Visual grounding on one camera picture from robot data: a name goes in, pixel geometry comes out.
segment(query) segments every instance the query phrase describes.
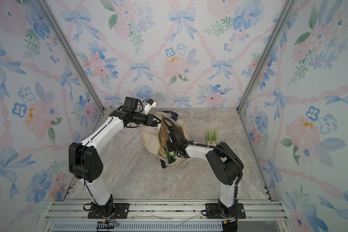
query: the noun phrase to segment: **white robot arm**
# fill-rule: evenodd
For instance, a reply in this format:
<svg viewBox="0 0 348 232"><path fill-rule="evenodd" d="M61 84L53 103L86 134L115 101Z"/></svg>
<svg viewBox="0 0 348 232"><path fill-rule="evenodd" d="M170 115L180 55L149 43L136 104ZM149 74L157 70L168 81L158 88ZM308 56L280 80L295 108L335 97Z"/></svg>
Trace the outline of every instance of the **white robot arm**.
<svg viewBox="0 0 348 232"><path fill-rule="evenodd" d="M219 206L217 211L224 218L236 216L237 186L242 178L243 169L241 160L224 142L219 143L217 146L208 146L186 140L171 119L163 118L161 121L153 114L148 114L148 111L155 107L156 103L151 99L145 101L146 105L143 108L140 100L127 97L124 106L111 113L106 122L91 136L81 143L74 142L70 145L69 171L76 178L80 179L90 192L92 196L90 210L95 209L100 216L105 218L110 218L115 213L113 197L107 191L100 177L103 163L98 154L107 142L122 128L134 128L130 126L130 123L146 126L158 126L160 123L165 123L169 129L170 136L170 141L167 142L168 151L177 151L178 156L185 158L193 157L207 160L214 174L221 181L221 194L218 200ZM138 102L143 108L141 111L136 111Z"/></svg>

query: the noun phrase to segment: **pink flower print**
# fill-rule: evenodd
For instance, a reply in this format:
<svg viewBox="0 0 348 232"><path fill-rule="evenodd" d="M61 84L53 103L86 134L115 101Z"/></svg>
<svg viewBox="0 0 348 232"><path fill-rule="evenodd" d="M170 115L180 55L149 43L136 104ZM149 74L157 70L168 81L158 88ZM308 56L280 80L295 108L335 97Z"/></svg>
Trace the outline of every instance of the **pink flower print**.
<svg viewBox="0 0 348 232"><path fill-rule="evenodd" d="M238 0L210 0L207 4L207 10L216 19L222 19L225 15L233 13L238 3Z"/></svg>
<svg viewBox="0 0 348 232"><path fill-rule="evenodd" d="M102 65L95 66L93 71L93 76L106 78L107 71L108 69L106 67L103 67Z"/></svg>
<svg viewBox="0 0 348 232"><path fill-rule="evenodd" d="M27 22L22 7L12 0L0 0L0 26L13 36L26 35Z"/></svg>
<svg viewBox="0 0 348 232"><path fill-rule="evenodd" d="M95 114L95 106L93 103L87 103L84 107L85 119L91 120Z"/></svg>
<svg viewBox="0 0 348 232"><path fill-rule="evenodd" d="M294 232L312 231L307 219L297 210L290 211L290 221Z"/></svg>
<svg viewBox="0 0 348 232"><path fill-rule="evenodd" d="M255 126L252 131L254 133L254 138L256 140L256 143L259 145L262 142L262 133Z"/></svg>
<svg viewBox="0 0 348 232"><path fill-rule="evenodd" d="M66 174L60 171L53 179L52 186L60 187L62 184L62 180L64 180L66 177Z"/></svg>
<svg viewBox="0 0 348 232"><path fill-rule="evenodd" d="M104 63L104 60L99 57L99 53L96 53L93 55L92 53L89 54L90 56L90 63L96 64L96 65L102 65Z"/></svg>
<svg viewBox="0 0 348 232"><path fill-rule="evenodd" d="M121 39L126 39L129 37L130 27L125 21L120 21L116 23L114 30L115 30L116 36Z"/></svg>
<svg viewBox="0 0 348 232"><path fill-rule="evenodd" d="M83 61L83 63L84 63L83 67L89 67L89 68L91 67L90 66L90 61Z"/></svg>
<svg viewBox="0 0 348 232"><path fill-rule="evenodd" d="M132 23L135 21L135 9L131 5L130 0L125 2L119 2L119 5L115 7L116 12L119 14L119 21L126 21Z"/></svg>
<svg viewBox="0 0 348 232"><path fill-rule="evenodd" d="M251 67L252 67L252 68L254 69L254 68L256 67L257 64L258 64L258 62L252 61L251 64L248 66L248 68L251 68Z"/></svg>
<svg viewBox="0 0 348 232"><path fill-rule="evenodd" d="M310 47L308 43L300 43L292 53L293 62L303 60L307 56L309 49Z"/></svg>
<svg viewBox="0 0 348 232"><path fill-rule="evenodd" d="M187 59L183 56L172 56L167 58L164 62L164 75L166 77L179 76L183 74L186 69L189 69L187 65Z"/></svg>
<svg viewBox="0 0 348 232"><path fill-rule="evenodd" d="M209 94L206 98L206 102L209 105L220 105L223 102L222 95L216 93L216 94Z"/></svg>
<svg viewBox="0 0 348 232"><path fill-rule="evenodd" d="M305 116L296 117L292 124L286 125L286 134L290 137L292 144L299 150L295 153L299 156L299 163L309 162L318 159L319 154L315 152L316 146L320 143L320 133L317 126Z"/></svg>
<svg viewBox="0 0 348 232"><path fill-rule="evenodd" d="M43 101L35 101L28 108L28 114L25 114L23 123L26 130L36 136L37 141L45 139L48 129L51 127L51 121L57 122L60 118L58 106L52 102L45 104Z"/></svg>

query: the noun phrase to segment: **green leaves print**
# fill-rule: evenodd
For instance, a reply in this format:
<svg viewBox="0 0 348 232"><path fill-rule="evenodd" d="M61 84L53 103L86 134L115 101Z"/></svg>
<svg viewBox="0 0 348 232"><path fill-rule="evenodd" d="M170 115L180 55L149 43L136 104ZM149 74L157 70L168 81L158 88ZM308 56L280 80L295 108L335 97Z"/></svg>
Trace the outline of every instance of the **green leaves print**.
<svg viewBox="0 0 348 232"><path fill-rule="evenodd" d="M27 44L24 46L26 50L23 58L24 60L27 60L30 57L34 59L34 56L40 54L40 37L31 28L27 29L26 31L27 39L24 39L24 41L26 41Z"/></svg>
<svg viewBox="0 0 348 232"><path fill-rule="evenodd" d="M186 77L182 77L182 74L178 75L178 78L181 79L182 81L189 81ZM175 81L177 81L177 77L176 76L172 76L169 80L169 85L171 85L172 83L174 83Z"/></svg>
<svg viewBox="0 0 348 232"><path fill-rule="evenodd" d="M316 25L317 18L318 18L318 12L317 12L316 6L314 5L311 12L310 20L308 21L308 26L310 27L311 31L313 31L313 28Z"/></svg>
<svg viewBox="0 0 348 232"><path fill-rule="evenodd" d="M298 37L298 39L295 41L294 45L297 45L297 44L305 42L309 38L310 35L311 35L311 32L306 32L306 33L300 35Z"/></svg>
<svg viewBox="0 0 348 232"><path fill-rule="evenodd" d="M219 36L221 33L223 34L226 30L232 27L232 22L233 22L233 18L226 16L224 19L220 20L220 23L216 21L215 24L211 26L211 28L209 27L205 30L202 30L202 32L208 33L209 36L210 35Z"/></svg>
<svg viewBox="0 0 348 232"><path fill-rule="evenodd" d="M51 123L51 125L55 126L55 125L60 124L61 122L62 122L62 118L57 118L57 122L52 120L50 123ZM56 132L55 132L55 130L52 127L48 129L48 136L49 136L49 139L51 140L51 142L53 144L55 144L55 142L56 142Z"/></svg>
<svg viewBox="0 0 348 232"><path fill-rule="evenodd" d="M99 1L102 3L103 7L106 8L106 10L116 12L115 7L113 6L112 2L110 2L109 0L99 0Z"/></svg>
<svg viewBox="0 0 348 232"><path fill-rule="evenodd" d="M283 140L280 141L280 143L282 145L284 145L285 147L291 147L292 146L292 141L290 138L284 138ZM299 155L295 155L295 153L299 151L299 147L298 146L294 146L292 148L292 157L294 158L294 161L297 163L297 165L299 165Z"/></svg>
<svg viewBox="0 0 348 232"><path fill-rule="evenodd" d="M109 28L112 29L116 25L117 22L118 22L117 15L116 14L111 15L111 17L108 20Z"/></svg>
<svg viewBox="0 0 348 232"><path fill-rule="evenodd" d="M303 193L303 185L300 186L299 191L296 189L292 190L291 196L299 208L301 208L303 205L308 206L308 202L311 201L311 199L308 198L310 196L309 193Z"/></svg>

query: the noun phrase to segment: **black cable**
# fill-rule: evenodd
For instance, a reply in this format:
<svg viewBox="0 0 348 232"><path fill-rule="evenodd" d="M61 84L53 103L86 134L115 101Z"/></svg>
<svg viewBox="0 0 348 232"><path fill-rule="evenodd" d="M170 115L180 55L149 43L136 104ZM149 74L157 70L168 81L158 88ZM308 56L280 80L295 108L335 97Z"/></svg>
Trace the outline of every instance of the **black cable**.
<svg viewBox="0 0 348 232"><path fill-rule="evenodd" d="M142 111L144 110L144 106L143 106L143 103L141 102L141 100L138 99L138 101L139 101L139 103L141 104L140 107L139 107L139 109L142 108L142 110L139 111L139 113L140 113L140 112L142 112Z"/></svg>
<svg viewBox="0 0 348 232"><path fill-rule="evenodd" d="M185 137L182 136L182 134L179 132L178 128L175 126L175 124L169 119L169 118L162 118L162 121L165 123L165 125L170 128L170 126L165 122L165 121L169 121L172 124L172 127L174 127L174 129L176 131L178 131L178 133L180 134L180 136L182 137L182 139L185 140L186 143L190 144L190 145L195 145L195 146L200 146L200 147L211 147L213 149L216 149L218 151L220 151L221 153L223 153L225 156L227 156L227 158L229 158L230 160L232 160L235 164L236 167L239 171L238 174L238 179L235 182L235 185L238 185L238 183L240 182L240 180L242 179L242 166L240 165L240 163L234 159L230 154L228 154L226 151L224 151L222 148L217 147L217 146L213 146L213 145L206 145L206 144L200 144L200 143L194 143L194 142L190 142L188 141Z"/></svg>

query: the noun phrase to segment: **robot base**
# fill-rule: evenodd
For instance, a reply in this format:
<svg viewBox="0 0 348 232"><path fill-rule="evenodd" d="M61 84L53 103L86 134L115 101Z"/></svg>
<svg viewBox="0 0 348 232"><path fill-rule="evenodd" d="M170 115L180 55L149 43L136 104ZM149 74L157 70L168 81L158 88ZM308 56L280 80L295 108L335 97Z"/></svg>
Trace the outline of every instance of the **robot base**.
<svg viewBox="0 0 348 232"><path fill-rule="evenodd" d="M206 203L205 207L206 207L206 214L208 215L218 213L212 216L207 216L208 219L223 219L224 218L220 214L219 203ZM241 203L237 203L237 216L239 216L241 219L246 218L245 210Z"/></svg>

